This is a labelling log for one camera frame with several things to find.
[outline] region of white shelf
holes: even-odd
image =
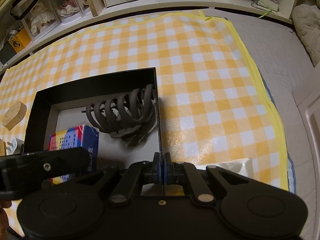
[[[44,37],[36,42],[30,42],[28,46],[20,51],[17,55],[11,58],[6,65],[0,70],[0,74],[3,73],[7,68],[13,66],[17,61],[22,59],[30,52],[38,49],[42,45],[65,35],[66,33],[72,32],[78,28],[83,28],[86,25],[93,24],[95,22],[105,20],[111,17],[138,12],[148,9],[167,8],[167,7],[191,7],[191,6],[203,6],[203,7],[222,7],[237,9],[257,14],[263,14],[264,11],[256,9],[251,6],[251,0],[137,0],[128,3],[115,5],[109,8],[104,8],[102,12],[97,16],[93,17],[92,14],[88,14],[81,19],[72,22],[70,24],[59,25],[54,28],[51,32],[46,34]],[[280,12],[270,13],[269,17],[292,23],[291,20],[285,18]]]

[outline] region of black box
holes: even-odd
[[[0,62],[2,64],[6,64],[13,56],[17,53],[13,49],[13,47],[7,43],[4,47],[0,50]]]
[[[118,165],[128,168],[131,163],[152,161],[154,152],[161,153],[156,69],[145,68],[108,73],[53,86],[36,93],[26,129],[24,153],[48,149],[49,136],[80,124],[90,124],[85,107],[106,100],[109,96],[143,89],[153,84],[156,98],[155,129],[135,147],[125,147],[122,139],[99,132],[98,168]]]

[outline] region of silver screw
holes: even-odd
[[[127,200],[127,198],[121,194],[113,195],[111,197],[111,201],[114,203],[122,203],[122,202],[125,202],[126,200]]]
[[[211,194],[201,194],[198,196],[198,200],[201,202],[211,202],[214,200],[214,197]]]
[[[165,200],[159,200],[158,201],[158,204],[160,205],[160,206],[164,206],[164,205],[166,205],[166,201]]]
[[[51,170],[51,164],[50,163],[45,163],[43,164],[43,168],[45,171],[50,171]]]

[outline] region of blue box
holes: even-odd
[[[49,139],[49,151],[82,147],[90,153],[88,172],[97,170],[97,156],[99,145],[99,132],[91,126],[79,125],[68,130],[52,134]],[[54,183],[65,182],[74,179],[75,174],[61,176],[62,181],[54,178]]]

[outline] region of colorful cardboard box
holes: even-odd
[[[26,29],[22,28],[21,31],[14,36],[9,43],[13,47],[13,49],[18,53],[22,51],[31,41],[30,37],[28,36]]]
[[[82,147],[90,153],[90,164],[87,171],[97,170],[97,155],[99,132],[91,126],[79,125],[68,130],[52,134],[49,139],[49,151]],[[61,176],[61,179],[52,179],[53,183],[61,183],[74,179],[75,174]]]

